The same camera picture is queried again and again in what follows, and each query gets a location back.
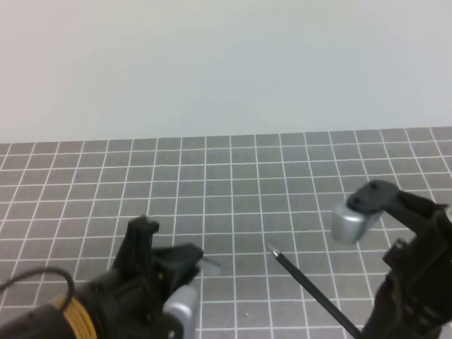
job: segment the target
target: black pen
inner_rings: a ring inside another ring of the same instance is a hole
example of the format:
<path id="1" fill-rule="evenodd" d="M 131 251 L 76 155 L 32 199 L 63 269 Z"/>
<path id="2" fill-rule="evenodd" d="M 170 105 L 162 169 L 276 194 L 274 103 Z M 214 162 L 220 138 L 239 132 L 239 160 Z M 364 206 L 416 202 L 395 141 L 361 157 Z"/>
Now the black pen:
<path id="1" fill-rule="evenodd" d="M 324 307 L 324 309 L 331 314 L 331 316 L 338 321 L 345 330 L 352 335 L 353 338 L 360 339 L 362 337 L 358 328 L 342 313 L 332 302 L 328 299 L 307 276 L 303 274 L 287 257 L 278 249 L 267 244 L 267 248 L 275 256 L 276 261 L 281 264 L 283 268 L 308 291 L 317 302 Z"/>

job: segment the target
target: white backdrop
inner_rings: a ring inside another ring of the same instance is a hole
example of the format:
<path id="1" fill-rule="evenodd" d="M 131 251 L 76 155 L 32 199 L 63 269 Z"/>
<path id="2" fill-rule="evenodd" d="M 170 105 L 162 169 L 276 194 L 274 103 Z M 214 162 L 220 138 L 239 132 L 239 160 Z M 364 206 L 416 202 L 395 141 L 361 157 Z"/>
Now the white backdrop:
<path id="1" fill-rule="evenodd" d="M 0 142 L 452 124 L 449 0 L 0 0 Z"/>

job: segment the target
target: gray grid surface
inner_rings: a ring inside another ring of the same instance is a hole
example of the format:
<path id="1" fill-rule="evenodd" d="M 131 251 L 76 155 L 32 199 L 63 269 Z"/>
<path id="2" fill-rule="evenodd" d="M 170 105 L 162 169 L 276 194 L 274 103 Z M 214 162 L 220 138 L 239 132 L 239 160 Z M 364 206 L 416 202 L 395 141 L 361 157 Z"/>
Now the gray grid surface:
<path id="1" fill-rule="evenodd" d="M 154 215 L 155 245 L 193 242 L 222 264 L 198 280 L 202 339 L 345 338 L 265 242 L 362 326 L 383 253 L 412 235 L 384 216 L 358 245 L 335 243 L 333 206 L 368 179 L 452 201 L 450 127 L 4 144 L 0 163 L 0 280 L 43 265 L 89 280 L 112 263 L 127 220 Z M 0 321 L 65 289 L 50 275 L 17 284 Z"/>

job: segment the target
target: robotic arm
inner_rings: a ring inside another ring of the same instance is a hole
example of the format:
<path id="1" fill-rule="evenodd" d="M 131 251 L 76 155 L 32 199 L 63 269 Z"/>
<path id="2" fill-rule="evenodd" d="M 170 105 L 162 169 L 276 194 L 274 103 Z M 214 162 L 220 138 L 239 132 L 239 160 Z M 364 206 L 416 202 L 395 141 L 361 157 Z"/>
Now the robotic arm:
<path id="1" fill-rule="evenodd" d="M 452 210 L 373 181 L 334 210 L 332 236 L 357 242 L 387 212 L 415 234 L 398 239 L 383 257 L 391 268 L 362 330 L 363 339 L 436 339 L 452 319 Z"/>
<path id="2" fill-rule="evenodd" d="M 71 276 L 57 298 L 0 327 L 1 339 L 192 339 L 200 294 L 192 284 L 203 251 L 186 244 L 151 249 L 159 225 L 146 217 L 129 222 L 112 269 L 78 289 Z M 30 271 L 0 285 L 0 294 Z"/>

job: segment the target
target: pen tip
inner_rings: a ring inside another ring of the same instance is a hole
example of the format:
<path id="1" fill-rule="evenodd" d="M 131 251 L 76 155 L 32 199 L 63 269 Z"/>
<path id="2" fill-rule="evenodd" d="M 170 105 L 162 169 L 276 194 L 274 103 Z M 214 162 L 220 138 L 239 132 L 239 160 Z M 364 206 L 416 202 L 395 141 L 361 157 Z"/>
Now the pen tip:
<path id="1" fill-rule="evenodd" d="M 279 249 L 276 249 L 274 246 L 272 246 L 271 244 L 267 243 L 266 244 L 267 249 L 274 255 L 274 256 L 279 256 L 281 254 L 281 251 Z"/>

